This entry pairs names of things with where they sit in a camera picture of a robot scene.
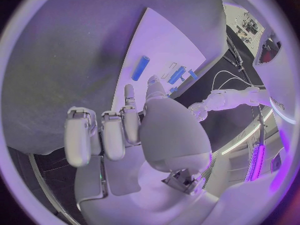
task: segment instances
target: purple light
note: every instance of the purple light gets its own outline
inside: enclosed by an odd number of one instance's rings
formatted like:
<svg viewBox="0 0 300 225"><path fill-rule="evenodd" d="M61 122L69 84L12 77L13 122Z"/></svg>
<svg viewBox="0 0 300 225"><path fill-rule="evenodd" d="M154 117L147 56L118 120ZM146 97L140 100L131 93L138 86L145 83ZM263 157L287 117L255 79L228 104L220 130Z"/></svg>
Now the purple light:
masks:
<svg viewBox="0 0 300 225"><path fill-rule="evenodd" d="M245 182L254 181L260 176L264 160L265 146L259 145L253 149L251 163L245 178Z"/></svg>

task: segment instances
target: gray fabric surface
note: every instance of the gray fabric surface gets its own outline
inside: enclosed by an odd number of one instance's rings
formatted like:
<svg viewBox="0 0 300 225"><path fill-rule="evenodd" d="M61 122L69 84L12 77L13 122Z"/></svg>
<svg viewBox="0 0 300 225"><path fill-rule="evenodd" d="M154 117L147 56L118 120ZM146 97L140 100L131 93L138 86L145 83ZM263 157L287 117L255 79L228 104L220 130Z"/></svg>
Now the gray fabric surface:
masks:
<svg viewBox="0 0 300 225"><path fill-rule="evenodd" d="M199 48L204 67L223 55L221 0L50 0L23 31L7 67L2 119L8 146L35 154L63 147L71 106L95 110L99 120L111 108L123 60L147 7Z"/></svg>

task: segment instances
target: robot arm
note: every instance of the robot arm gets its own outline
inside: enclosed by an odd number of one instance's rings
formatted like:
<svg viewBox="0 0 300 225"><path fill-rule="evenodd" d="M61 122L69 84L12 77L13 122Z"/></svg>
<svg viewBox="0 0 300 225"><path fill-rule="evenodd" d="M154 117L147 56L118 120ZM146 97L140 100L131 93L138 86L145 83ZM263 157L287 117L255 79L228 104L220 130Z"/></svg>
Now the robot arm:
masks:
<svg viewBox="0 0 300 225"><path fill-rule="evenodd" d="M249 106L262 104L270 107L270 96L267 90L260 90L255 86L241 91L235 89L213 90L207 99L192 104L188 109L196 116L198 122L201 122L207 118L209 111L234 109L241 104Z"/></svg>

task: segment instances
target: humanoid robot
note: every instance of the humanoid robot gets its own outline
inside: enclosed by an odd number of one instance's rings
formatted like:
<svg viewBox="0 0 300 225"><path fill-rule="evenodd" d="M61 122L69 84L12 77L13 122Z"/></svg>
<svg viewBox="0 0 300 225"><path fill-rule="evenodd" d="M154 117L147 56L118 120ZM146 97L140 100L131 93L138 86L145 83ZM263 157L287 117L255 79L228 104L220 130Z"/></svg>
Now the humanoid robot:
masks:
<svg viewBox="0 0 300 225"><path fill-rule="evenodd" d="M97 224L99 217L101 224L177 224L178 214L195 203L210 208L216 198L202 189L201 172L210 165L212 149L199 122L211 110L270 105L267 91L251 86L213 90L187 109L167 97L154 75L148 80L140 123L132 85L124 95L120 112L102 113L100 137L94 111L68 111L65 153L78 168L76 201L89 224ZM201 221L205 212L199 214Z"/></svg>

